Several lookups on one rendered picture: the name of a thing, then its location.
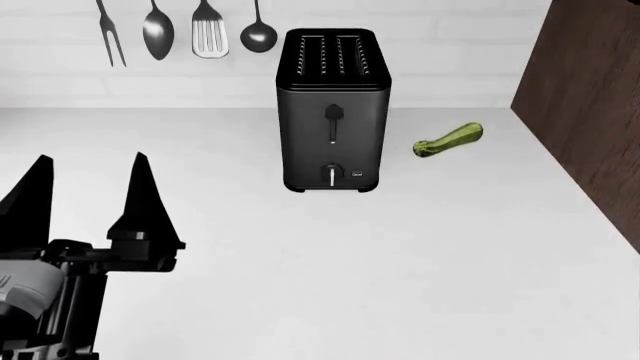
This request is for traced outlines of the black serving spoon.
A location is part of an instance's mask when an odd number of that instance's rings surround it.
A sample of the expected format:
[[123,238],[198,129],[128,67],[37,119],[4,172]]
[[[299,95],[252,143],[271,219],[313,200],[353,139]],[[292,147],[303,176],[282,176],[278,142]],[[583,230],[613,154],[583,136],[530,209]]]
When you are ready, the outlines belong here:
[[143,40],[150,55],[161,61],[168,56],[174,43],[175,29],[170,18],[150,0],[151,11],[143,22]]

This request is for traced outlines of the black two-slot toaster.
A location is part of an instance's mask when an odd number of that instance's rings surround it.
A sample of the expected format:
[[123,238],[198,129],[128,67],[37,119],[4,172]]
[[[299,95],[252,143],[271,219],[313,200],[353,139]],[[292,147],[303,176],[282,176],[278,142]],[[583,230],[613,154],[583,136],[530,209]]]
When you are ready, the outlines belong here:
[[392,78],[374,32],[288,31],[275,83],[285,187],[376,188]]

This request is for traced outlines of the white slotted spatula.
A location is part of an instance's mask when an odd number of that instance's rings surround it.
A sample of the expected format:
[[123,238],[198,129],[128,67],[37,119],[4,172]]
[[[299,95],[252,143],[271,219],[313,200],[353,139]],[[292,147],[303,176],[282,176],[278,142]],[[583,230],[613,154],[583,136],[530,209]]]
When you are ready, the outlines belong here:
[[229,53],[224,19],[208,2],[200,3],[192,15],[192,52],[202,59],[222,59]]

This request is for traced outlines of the dark wooden cabinet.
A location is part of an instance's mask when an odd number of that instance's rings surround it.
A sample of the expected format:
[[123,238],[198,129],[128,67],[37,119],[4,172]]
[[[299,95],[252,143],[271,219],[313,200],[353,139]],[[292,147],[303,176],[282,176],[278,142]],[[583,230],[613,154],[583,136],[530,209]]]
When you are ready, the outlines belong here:
[[510,108],[640,254],[640,0],[551,0]]

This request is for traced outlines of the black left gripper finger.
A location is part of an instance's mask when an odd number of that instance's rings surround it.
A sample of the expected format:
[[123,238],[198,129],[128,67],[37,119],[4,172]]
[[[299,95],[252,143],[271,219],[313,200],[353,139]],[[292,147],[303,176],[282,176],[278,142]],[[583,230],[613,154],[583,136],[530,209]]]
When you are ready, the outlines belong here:
[[0,200],[0,252],[47,245],[53,183],[53,159],[41,155]]
[[124,211],[110,227],[107,239],[118,252],[175,252],[182,242],[161,200],[148,157],[136,154]]

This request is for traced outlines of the black ladle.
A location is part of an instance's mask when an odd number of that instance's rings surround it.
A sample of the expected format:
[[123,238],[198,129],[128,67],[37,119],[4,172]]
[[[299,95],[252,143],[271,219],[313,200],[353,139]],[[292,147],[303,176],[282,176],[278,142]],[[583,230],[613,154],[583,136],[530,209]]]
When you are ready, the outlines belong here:
[[276,30],[261,19],[259,0],[253,0],[255,22],[247,26],[240,34],[243,46],[253,53],[265,53],[271,50],[278,41]]

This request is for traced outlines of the green zucchini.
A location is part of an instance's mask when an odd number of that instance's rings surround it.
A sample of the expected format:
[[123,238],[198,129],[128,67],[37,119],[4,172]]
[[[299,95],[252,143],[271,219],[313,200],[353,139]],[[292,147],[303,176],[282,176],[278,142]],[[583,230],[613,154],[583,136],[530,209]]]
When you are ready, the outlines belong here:
[[456,128],[437,140],[420,140],[413,145],[413,153],[419,158],[428,158],[437,155],[456,146],[474,143],[484,134],[482,125],[478,122],[469,122]]

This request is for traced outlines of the black carving fork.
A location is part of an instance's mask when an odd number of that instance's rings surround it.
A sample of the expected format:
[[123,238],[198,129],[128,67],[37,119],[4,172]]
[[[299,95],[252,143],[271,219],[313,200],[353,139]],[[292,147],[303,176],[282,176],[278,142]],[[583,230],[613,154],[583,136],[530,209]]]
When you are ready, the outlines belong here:
[[108,55],[108,59],[111,66],[114,66],[114,56],[112,53],[112,44],[115,44],[115,48],[117,50],[118,56],[121,60],[121,63],[124,67],[127,66],[125,56],[120,44],[118,32],[115,24],[108,16],[107,11],[104,7],[103,0],[95,0],[96,5],[98,7],[98,11],[100,13],[99,18],[99,26],[102,34],[102,38],[105,44],[106,52]]

